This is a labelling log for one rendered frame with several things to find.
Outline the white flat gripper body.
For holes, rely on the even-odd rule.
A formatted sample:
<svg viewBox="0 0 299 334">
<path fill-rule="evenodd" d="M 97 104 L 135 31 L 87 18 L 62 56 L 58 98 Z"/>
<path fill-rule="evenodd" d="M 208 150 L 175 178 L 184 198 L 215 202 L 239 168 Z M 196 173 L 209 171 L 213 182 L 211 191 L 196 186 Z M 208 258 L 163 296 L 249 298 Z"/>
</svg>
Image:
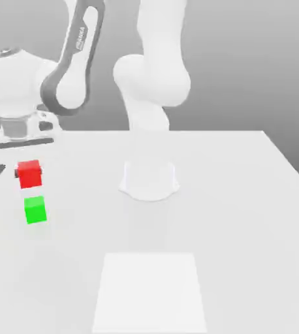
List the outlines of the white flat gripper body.
<svg viewBox="0 0 299 334">
<path fill-rule="evenodd" d="M 47 131 L 30 135 L 26 139 L 11 140 L 0 131 L 0 156 L 39 156 L 53 149 L 61 136 L 61 131 Z"/>
</svg>

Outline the small red cube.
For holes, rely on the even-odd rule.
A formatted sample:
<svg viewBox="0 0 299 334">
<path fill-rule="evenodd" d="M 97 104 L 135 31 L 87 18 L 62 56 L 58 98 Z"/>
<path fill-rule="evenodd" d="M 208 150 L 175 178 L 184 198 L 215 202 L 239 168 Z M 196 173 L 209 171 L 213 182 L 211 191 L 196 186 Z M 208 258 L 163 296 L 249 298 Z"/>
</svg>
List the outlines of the small red cube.
<svg viewBox="0 0 299 334">
<path fill-rule="evenodd" d="M 38 160 L 19 162 L 17 169 L 22 189 L 42 186 L 42 174 L 40 174 L 40 162 Z"/>
</svg>

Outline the small green cube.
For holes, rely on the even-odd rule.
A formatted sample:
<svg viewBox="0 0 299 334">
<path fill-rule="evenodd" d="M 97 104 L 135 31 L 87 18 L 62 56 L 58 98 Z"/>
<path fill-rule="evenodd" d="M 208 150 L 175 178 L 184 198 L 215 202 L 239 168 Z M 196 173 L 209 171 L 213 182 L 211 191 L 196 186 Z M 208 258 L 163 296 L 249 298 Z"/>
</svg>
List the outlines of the small green cube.
<svg viewBox="0 0 299 334">
<path fill-rule="evenodd" d="M 44 222 L 47 220 L 43 196 L 24 199 L 25 217 L 28 224 Z"/>
</svg>

